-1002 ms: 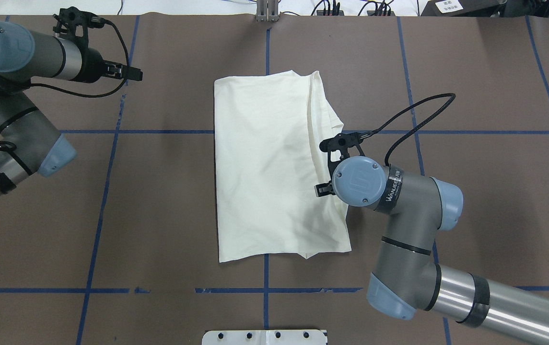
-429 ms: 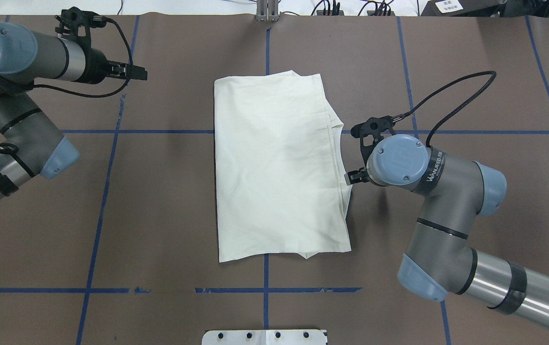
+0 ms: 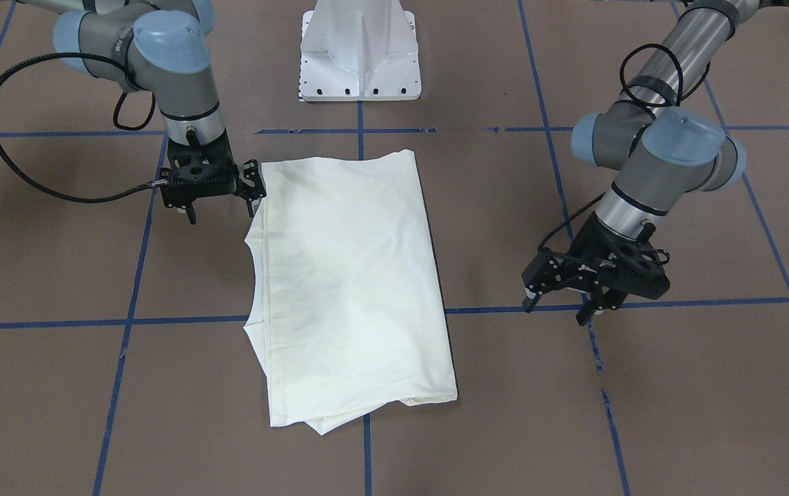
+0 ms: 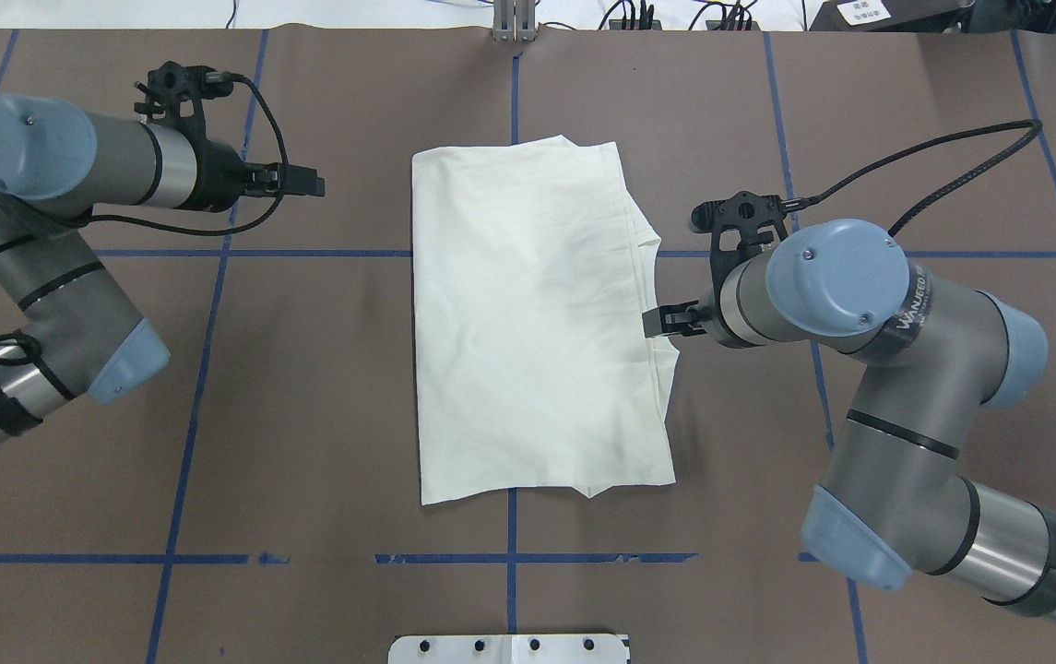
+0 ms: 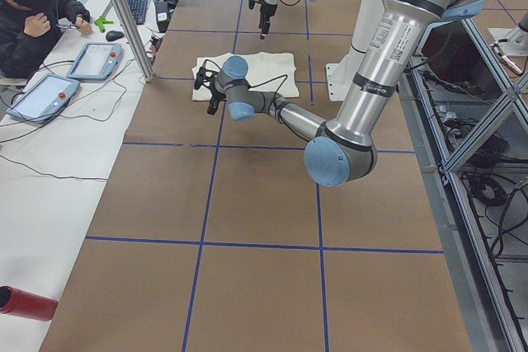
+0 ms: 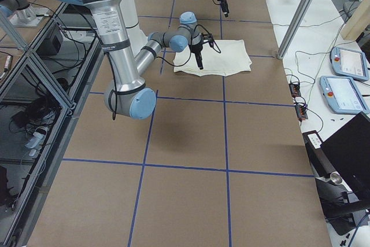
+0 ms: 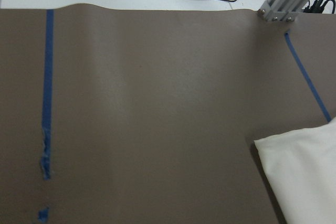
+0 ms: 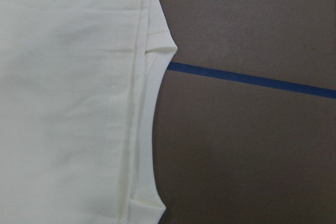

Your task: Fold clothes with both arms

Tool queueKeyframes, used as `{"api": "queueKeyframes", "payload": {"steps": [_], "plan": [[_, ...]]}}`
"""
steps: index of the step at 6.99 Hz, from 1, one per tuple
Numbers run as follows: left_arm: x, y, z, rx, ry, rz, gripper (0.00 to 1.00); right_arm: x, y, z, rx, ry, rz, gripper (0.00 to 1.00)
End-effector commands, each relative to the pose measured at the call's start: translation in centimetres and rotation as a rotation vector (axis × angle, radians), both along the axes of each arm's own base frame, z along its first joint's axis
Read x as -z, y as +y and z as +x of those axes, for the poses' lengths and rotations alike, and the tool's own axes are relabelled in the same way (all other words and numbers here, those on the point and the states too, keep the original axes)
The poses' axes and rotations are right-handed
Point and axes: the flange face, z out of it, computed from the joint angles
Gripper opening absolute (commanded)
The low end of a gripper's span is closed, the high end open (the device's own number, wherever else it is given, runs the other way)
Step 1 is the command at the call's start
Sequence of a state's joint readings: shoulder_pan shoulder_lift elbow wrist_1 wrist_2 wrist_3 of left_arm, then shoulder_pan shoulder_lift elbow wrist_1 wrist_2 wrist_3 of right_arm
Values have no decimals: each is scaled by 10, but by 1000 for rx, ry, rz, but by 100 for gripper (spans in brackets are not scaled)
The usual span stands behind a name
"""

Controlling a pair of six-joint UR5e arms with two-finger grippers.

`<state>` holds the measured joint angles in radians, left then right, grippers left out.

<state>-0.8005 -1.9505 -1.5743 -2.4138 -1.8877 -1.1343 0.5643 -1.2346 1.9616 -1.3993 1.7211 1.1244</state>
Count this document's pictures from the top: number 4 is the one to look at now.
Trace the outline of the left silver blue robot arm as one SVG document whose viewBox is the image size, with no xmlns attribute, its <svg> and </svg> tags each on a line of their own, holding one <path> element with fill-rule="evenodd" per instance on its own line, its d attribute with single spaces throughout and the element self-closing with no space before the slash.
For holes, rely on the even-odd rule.
<svg viewBox="0 0 1056 664">
<path fill-rule="evenodd" d="M 316 169 L 245 160 L 208 138 L 204 101 L 250 78 L 166 62 L 139 86 L 136 118 L 53 98 L 0 94 L 0 287 L 27 323 L 0 335 L 0 444 L 79 396 L 107 404 L 170 353 L 81 232 L 97 205 L 224 213 L 244 197 L 324 196 Z"/>
</svg>

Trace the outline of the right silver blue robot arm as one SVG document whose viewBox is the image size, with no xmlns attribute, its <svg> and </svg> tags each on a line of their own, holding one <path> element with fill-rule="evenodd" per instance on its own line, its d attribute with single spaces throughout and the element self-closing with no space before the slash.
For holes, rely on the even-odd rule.
<svg viewBox="0 0 1056 664">
<path fill-rule="evenodd" d="M 802 525 L 806 551 L 882 591 L 945 576 L 1056 622 L 1056 512 L 956 470 L 979 411 L 1020 403 L 1042 377 L 1046 333 L 908 259 L 869 221 L 788 231 L 802 207 L 750 192 L 697 206 L 689 227 L 710 236 L 712 281 L 643 315 L 646 335 L 732 349 L 814 341 L 855 359 L 863 378 Z"/>
</svg>

